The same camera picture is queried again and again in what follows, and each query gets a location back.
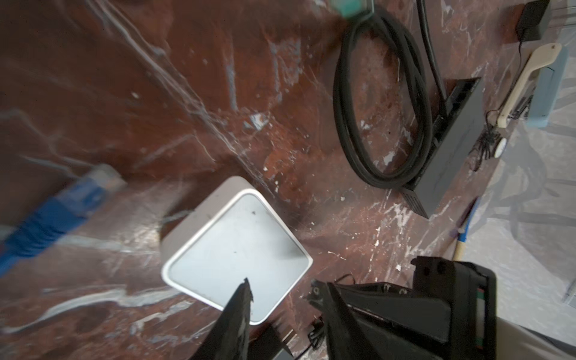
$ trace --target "white square box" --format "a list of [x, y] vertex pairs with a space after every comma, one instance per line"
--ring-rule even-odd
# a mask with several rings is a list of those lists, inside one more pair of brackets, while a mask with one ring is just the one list
[[312, 258], [261, 193], [228, 178], [162, 241], [162, 278], [219, 310], [248, 278], [250, 324], [262, 323]]

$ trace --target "red marble surface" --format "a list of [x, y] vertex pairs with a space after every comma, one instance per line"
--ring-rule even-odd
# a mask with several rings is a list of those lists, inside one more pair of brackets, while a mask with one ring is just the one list
[[[419, 39], [412, 2], [377, 4]], [[497, 106], [518, 66], [518, 4], [429, 2], [449, 89], [482, 76]], [[189, 357], [218, 311], [165, 286], [158, 243], [231, 175], [254, 184], [314, 258], [271, 317], [301, 335], [297, 353], [316, 314], [302, 299], [311, 279], [410, 283], [410, 260], [446, 251], [495, 166], [473, 173], [470, 159], [429, 221], [361, 182], [332, 114], [346, 23], [324, 0], [4, 1], [0, 18], [2, 234], [93, 164], [128, 181], [74, 236], [0, 279], [2, 358]], [[359, 125], [391, 169], [415, 132], [402, 73], [368, 35], [353, 57]]]

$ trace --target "box's white rim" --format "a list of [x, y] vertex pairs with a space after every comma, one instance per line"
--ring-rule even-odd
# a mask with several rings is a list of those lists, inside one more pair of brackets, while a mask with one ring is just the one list
[[264, 316], [261, 320], [259, 321], [250, 321], [250, 325], [259, 325], [261, 323], [263, 323], [268, 316], [270, 316], [270, 314], [278, 307], [278, 305], [282, 302], [282, 300], [284, 300], [284, 298], [290, 293], [290, 291], [292, 291], [292, 289], [294, 288], [294, 286], [302, 279], [302, 277], [304, 276], [304, 274], [306, 274], [306, 272], [308, 271], [308, 269], [310, 269], [310, 267], [312, 266], [313, 263], [313, 259], [310, 256], [310, 254], [308, 254], [308, 252], [306, 251], [306, 249], [304, 249], [304, 247], [302, 246], [302, 244], [300, 244], [300, 242], [298, 241], [298, 239], [296, 239], [296, 237], [294, 236], [294, 234], [290, 231], [290, 229], [288, 229], [288, 227], [286, 226], [286, 224], [282, 221], [282, 219], [280, 218], [280, 216], [278, 216], [278, 214], [276, 213], [276, 211], [274, 211], [274, 209], [272, 208], [272, 206], [270, 206], [270, 204], [266, 201], [266, 199], [264, 198], [264, 196], [262, 196], [262, 194], [256, 190], [256, 189], [244, 189], [240, 192], [238, 192], [230, 201], [227, 202], [227, 204], [225, 206], [223, 206], [223, 208], [220, 209], [219, 212], [216, 213], [216, 215], [214, 217], [212, 217], [212, 219], [208, 220], [208, 222], [206, 222], [206, 224], [204, 224], [204, 226], [202, 226], [200, 228], [200, 230], [198, 230], [191, 238], [190, 240], [188, 240], [184, 246], [182, 246], [178, 251], [176, 251], [162, 266], [162, 271], [161, 271], [161, 275], [162, 275], [162, 280], [164, 280], [165, 283], [167, 283], [168, 285], [174, 287], [177, 290], [182, 291], [185, 294], [188, 294], [202, 302], [204, 302], [205, 304], [208, 304], [210, 306], [212, 306], [213, 308], [216, 308], [220, 311], [224, 310], [224, 307], [221, 305], [216, 304], [213, 301], [208, 300], [207, 298], [201, 296], [198, 293], [195, 293], [194, 291], [187, 289], [186, 287], [174, 282], [170, 276], [168, 275], [168, 270], [171, 268], [172, 264], [180, 257], [182, 256], [182, 254], [184, 254], [184, 252], [186, 252], [192, 245], [194, 245], [194, 243], [209, 229], [213, 226], [213, 224], [218, 221], [231, 207], [232, 205], [234, 205], [242, 196], [247, 195], [247, 194], [251, 194], [256, 196], [260, 202], [262, 203], [262, 205], [264, 205], [266, 207], [266, 209], [274, 216], [274, 218], [276, 219], [276, 221], [278, 222], [278, 224], [282, 227], [282, 229], [285, 231], [286, 234], [288, 234], [288, 236], [290, 236], [290, 238], [292, 239], [292, 241], [294, 241], [294, 243], [296, 244], [296, 246], [298, 246], [298, 248], [302, 251], [302, 253], [304, 255], [306, 255], [306, 258], [308, 259], [308, 266], [306, 266], [306, 269], [304, 269], [304, 271], [300, 274], [300, 276], [294, 281], [294, 283], [288, 288], [288, 290], [286, 290], [286, 292], [284, 293], [283, 296], [281, 296], [281, 298], [278, 300], [278, 302], [276, 304], [274, 304], [274, 306], [272, 307], [272, 309], [266, 314], [266, 316]]

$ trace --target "white round object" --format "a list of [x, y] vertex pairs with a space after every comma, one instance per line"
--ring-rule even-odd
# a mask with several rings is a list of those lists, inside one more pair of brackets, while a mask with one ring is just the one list
[[507, 143], [508, 143], [508, 139], [506, 139], [506, 138], [500, 139], [500, 141], [498, 142], [498, 145], [496, 145], [496, 149], [494, 150], [494, 158], [497, 159], [500, 156], [502, 156], [502, 153], [504, 152], [504, 149], [506, 148]]

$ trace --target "beige handle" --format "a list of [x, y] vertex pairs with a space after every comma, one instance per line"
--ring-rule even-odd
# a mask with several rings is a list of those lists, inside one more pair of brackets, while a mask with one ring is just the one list
[[454, 250], [454, 256], [452, 256], [453, 262], [462, 261], [464, 256], [464, 250], [466, 250], [466, 243], [462, 241], [456, 241], [456, 249]]
[[514, 85], [514, 89], [510, 93], [510, 96], [506, 99], [504, 107], [500, 111], [500, 114], [498, 114], [498, 119], [496, 121], [498, 127], [508, 126], [508, 116], [510, 115], [510, 112], [514, 108], [516, 102], [518, 101], [518, 98], [520, 97], [520, 95], [522, 95], [522, 91], [524, 90], [524, 86], [526, 86], [526, 83], [530, 78], [530, 74], [532, 74], [533, 71], [538, 70], [544, 66], [550, 65], [551, 63], [556, 61], [556, 58], [558, 57], [558, 54], [560, 53], [561, 49], [562, 49], [561, 44], [549, 43], [546, 45], [542, 45], [538, 49], [534, 50], [534, 52], [530, 56], [530, 59], [528, 59], [528, 62], [524, 66], [524, 69], [522, 70], [522, 73], [520, 74], [518, 81]]

